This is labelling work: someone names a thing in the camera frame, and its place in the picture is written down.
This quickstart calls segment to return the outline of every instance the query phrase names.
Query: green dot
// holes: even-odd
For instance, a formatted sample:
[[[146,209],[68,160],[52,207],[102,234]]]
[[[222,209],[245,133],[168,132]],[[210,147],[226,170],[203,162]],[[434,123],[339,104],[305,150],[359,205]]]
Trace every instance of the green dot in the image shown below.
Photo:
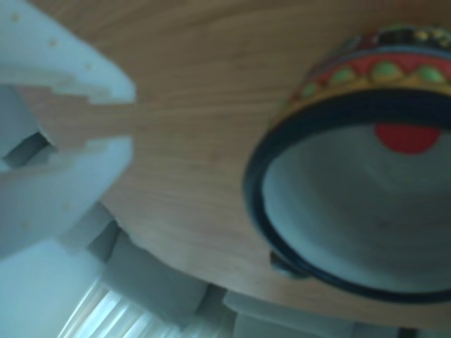
[[[382,61],[373,68],[374,75],[393,76],[400,73],[402,73],[400,68],[390,61]]]
[[[313,94],[316,93],[316,90],[318,89],[318,86],[315,82],[309,83],[307,86],[305,86],[304,90],[302,90],[302,98],[311,97]]]
[[[351,67],[346,67],[340,69],[338,72],[334,73],[330,79],[330,85],[338,85],[341,83],[351,82],[357,78],[355,72]]]
[[[416,71],[422,80],[436,83],[446,83],[446,77],[434,66],[423,65]]]

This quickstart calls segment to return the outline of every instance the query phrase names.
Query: bowl rim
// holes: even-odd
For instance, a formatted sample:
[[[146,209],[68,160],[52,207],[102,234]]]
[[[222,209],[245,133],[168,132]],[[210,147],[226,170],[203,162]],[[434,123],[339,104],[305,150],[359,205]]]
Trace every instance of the bowl rim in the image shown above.
[[[316,102],[295,111],[264,135],[245,169],[243,191],[254,225],[294,270],[339,289],[394,303],[438,303],[451,300],[451,289],[402,293],[348,282],[303,259],[277,233],[264,210],[262,186],[271,162],[293,144],[322,132],[370,123],[409,123],[451,130],[451,97],[417,89],[370,89]]]

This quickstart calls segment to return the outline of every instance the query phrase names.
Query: red painted pattern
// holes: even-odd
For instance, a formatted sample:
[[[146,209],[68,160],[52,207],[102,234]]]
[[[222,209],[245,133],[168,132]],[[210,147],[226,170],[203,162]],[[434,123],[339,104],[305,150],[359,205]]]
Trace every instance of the red painted pattern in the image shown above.
[[[432,65],[439,69],[439,71],[447,79],[451,79],[451,60],[421,54],[386,53],[370,54],[360,58],[348,60],[340,65],[336,65],[333,69],[327,72],[321,73],[314,79],[307,80],[307,82],[317,82],[320,85],[325,85],[334,73],[346,66],[351,67],[359,76],[367,76],[371,72],[371,69],[381,61],[396,63],[397,66],[406,73],[406,75],[413,73],[422,65]]]

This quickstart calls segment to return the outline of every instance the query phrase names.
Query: white plastic piece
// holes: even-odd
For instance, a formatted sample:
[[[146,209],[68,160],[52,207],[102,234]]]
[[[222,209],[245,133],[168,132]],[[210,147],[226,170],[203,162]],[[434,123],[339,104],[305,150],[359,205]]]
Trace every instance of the white plastic piece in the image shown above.
[[[14,88],[0,85],[0,158],[38,131],[35,117]]]
[[[114,63],[23,0],[0,0],[0,84],[51,87],[91,104],[135,101],[135,86]]]
[[[0,258],[69,230],[131,160],[131,138],[116,137],[0,173]]]

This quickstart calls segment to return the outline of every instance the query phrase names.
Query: wooden table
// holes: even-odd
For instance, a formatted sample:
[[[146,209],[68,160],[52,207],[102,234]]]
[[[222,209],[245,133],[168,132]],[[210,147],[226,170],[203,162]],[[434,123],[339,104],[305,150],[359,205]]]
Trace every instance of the wooden table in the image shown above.
[[[34,2],[136,81],[131,106],[24,92],[60,147],[133,136],[135,161],[104,201],[138,245],[176,269],[259,299],[373,323],[451,325],[451,304],[389,305],[277,275],[241,194],[249,153],[309,65],[367,28],[449,23],[444,1]]]

